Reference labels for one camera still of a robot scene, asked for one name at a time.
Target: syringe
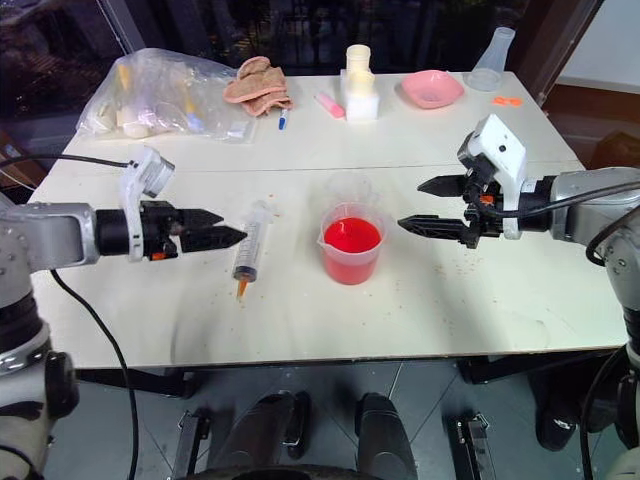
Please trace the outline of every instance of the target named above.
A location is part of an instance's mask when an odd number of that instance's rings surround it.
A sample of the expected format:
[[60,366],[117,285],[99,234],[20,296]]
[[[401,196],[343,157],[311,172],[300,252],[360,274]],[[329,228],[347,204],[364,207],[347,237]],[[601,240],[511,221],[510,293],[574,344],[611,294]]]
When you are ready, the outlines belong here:
[[238,256],[233,267],[233,278],[238,280],[237,298],[244,295],[248,283],[258,278],[258,258],[267,233],[267,225],[271,223],[273,214],[269,206],[262,201],[255,202],[244,228],[247,237],[238,245]]

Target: measuring cup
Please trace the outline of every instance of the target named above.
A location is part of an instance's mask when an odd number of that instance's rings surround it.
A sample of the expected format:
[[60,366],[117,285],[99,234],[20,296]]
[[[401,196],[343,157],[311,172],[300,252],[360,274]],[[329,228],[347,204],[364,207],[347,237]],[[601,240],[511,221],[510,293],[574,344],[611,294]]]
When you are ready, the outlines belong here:
[[[380,241],[369,250],[349,253],[325,242],[327,229],[345,218],[358,218],[373,225],[380,235]],[[324,266],[331,278],[345,285],[357,285],[367,280],[376,266],[380,246],[386,236],[385,218],[373,206],[364,203],[340,203],[322,219],[318,244],[322,247]]]

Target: black cable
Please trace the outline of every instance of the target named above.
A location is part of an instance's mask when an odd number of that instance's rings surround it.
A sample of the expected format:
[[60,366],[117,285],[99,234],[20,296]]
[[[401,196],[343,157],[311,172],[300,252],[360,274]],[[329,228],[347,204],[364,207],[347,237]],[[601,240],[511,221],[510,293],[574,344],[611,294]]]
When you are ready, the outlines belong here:
[[22,460],[24,463],[26,463],[29,466],[29,477],[28,478],[34,478],[36,480],[44,479],[44,477],[38,473],[38,471],[36,470],[35,465],[31,461],[31,459],[27,456],[26,453],[18,450],[17,448],[9,447],[7,445],[0,445],[0,450],[2,450],[4,452],[11,453],[11,454],[15,455],[16,457],[18,457],[20,460]]
[[616,193],[628,192],[629,190],[640,189],[640,181],[621,183],[619,185],[613,185],[611,187],[598,188],[597,190],[591,190],[590,192],[580,193],[573,197],[564,198],[562,200],[556,200],[555,202],[549,202],[540,207],[530,208],[528,210],[497,210],[493,207],[485,205],[480,201],[480,192],[471,192],[471,202],[478,207],[485,215],[495,218],[525,218],[534,217],[543,213],[557,210],[559,208],[570,207],[578,203],[588,202],[589,200],[595,200],[596,198],[608,197],[609,195],[615,195]]
[[131,383],[129,382],[129,373],[128,373],[127,364],[124,360],[124,356],[122,355],[122,351],[120,350],[120,346],[118,345],[118,342],[116,341],[115,338],[113,338],[113,335],[111,335],[111,332],[109,331],[107,326],[102,322],[102,320],[100,319],[100,316],[96,313],[93,307],[89,305],[89,302],[87,302],[78,293],[76,293],[69,285],[64,283],[62,278],[60,278],[60,275],[58,275],[58,272],[56,272],[55,270],[50,270],[50,272],[51,272],[51,276],[56,281],[56,283],[60,286],[60,288],[62,288],[65,292],[67,292],[69,295],[75,298],[78,301],[78,303],[80,303],[80,305],[82,305],[84,308],[87,309],[89,314],[93,317],[93,319],[98,324],[98,327],[100,327],[100,330],[102,330],[102,333],[104,333],[104,335],[109,340],[109,343],[111,343],[111,346],[115,350],[116,356],[118,357],[118,362],[120,362],[120,368],[122,369],[122,376],[124,377],[124,384],[126,389],[129,391],[129,403],[131,404],[133,449],[131,452],[131,468],[129,469],[128,478],[129,480],[133,480],[133,478],[135,477],[136,468],[138,465],[138,443],[139,443],[140,432],[139,432],[139,426],[138,426],[138,406],[136,404],[136,394],[133,388],[131,388]]
[[69,155],[68,153],[34,153],[33,155],[22,155],[19,157],[11,157],[0,162],[0,170],[14,163],[24,162],[25,160],[73,160],[76,162],[97,163],[98,165],[106,165],[108,167],[127,168],[127,163],[114,162],[111,160],[103,160],[101,158],[85,157],[84,155]]
[[633,210],[630,210],[629,212],[627,212],[623,216],[621,216],[615,222],[610,223],[609,225],[604,227],[602,230],[600,230],[600,232],[595,237],[593,237],[593,239],[587,245],[587,250],[585,251],[585,254],[587,255],[587,259],[591,263],[595,263],[596,265],[604,267],[604,260],[602,258],[596,257],[596,255],[595,255],[596,248],[598,248],[598,246],[602,242],[604,242],[607,238],[609,238],[611,235],[613,235],[613,233],[616,230],[618,230],[619,228],[623,227],[633,217],[635,217],[635,216],[637,216],[639,214],[640,214],[640,205],[635,207]]
[[607,378],[611,373],[611,370],[618,363],[618,360],[626,354],[626,345],[621,346],[616,350],[607,360],[602,364],[600,370],[596,374],[587,396],[584,398],[584,404],[582,405],[582,414],[580,415],[580,453],[582,454],[582,470],[584,471],[584,480],[593,480],[593,470],[591,468],[591,452],[589,452],[589,436],[588,436],[588,424],[589,415],[591,414],[591,407],[593,406],[593,400],[596,396],[596,391],[600,387],[602,380]]

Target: pink tube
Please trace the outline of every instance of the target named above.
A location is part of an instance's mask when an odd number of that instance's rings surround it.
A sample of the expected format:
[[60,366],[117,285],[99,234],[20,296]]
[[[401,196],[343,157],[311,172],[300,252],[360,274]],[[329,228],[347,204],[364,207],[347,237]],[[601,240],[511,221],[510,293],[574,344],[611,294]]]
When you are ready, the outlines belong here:
[[329,112],[333,118],[342,118],[344,117],[344,108],[338,105],[333,98],[323,92],[318,92],[314,95],[314,97],[320,105],[324,107],[324,109]]

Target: red liquid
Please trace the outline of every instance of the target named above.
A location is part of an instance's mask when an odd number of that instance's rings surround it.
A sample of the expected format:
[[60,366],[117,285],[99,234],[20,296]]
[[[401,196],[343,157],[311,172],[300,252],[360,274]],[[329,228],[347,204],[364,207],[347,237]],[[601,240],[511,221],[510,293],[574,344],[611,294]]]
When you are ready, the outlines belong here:
[[[361,218],[343,218],[332,223],[324,232],[324,241],[347,253],[361,253],[371,250],[380,243],[378,229]],[[345,265],[325,253],[324,264],[329,275],[346,285],[364,282],[373,273],[377,257],[362,265]]]

